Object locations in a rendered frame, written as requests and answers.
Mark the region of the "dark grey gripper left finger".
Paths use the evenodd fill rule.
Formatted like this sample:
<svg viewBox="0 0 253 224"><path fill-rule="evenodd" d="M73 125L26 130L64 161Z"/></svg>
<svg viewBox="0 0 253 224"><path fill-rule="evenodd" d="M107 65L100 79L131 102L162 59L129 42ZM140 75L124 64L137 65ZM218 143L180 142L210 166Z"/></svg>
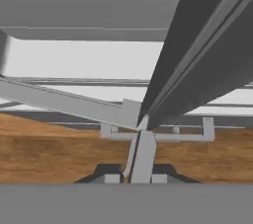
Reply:
<svg viewBox="0 0 253 224"><path fill-rule="evenodd" d="M93 174L76 181L76 183L121 184L123 181L124 175L120 164L98 164Z"/></svg>

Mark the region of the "grey fridge body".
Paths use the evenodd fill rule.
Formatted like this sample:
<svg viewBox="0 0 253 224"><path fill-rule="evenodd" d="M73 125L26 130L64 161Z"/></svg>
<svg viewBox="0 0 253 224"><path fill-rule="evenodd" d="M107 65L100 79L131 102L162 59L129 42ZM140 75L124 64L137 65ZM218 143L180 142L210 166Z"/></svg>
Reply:
<svg viewBox="0 0 253 224"><path fill-rule="evenodd" d="M180 0L0 0L0 67L10 37L160 41Z"/></svg>

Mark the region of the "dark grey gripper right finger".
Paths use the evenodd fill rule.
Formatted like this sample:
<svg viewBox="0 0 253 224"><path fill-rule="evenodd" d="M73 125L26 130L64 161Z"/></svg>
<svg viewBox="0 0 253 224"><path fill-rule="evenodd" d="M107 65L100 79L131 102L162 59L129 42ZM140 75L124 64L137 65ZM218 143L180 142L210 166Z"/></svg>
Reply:
<svg viewBox="0 0 253 224"><path fill-rule="evenodd" d="M152 184L194 184L196 180L179 174L171 164L154 164L150 182Z"/></svg>

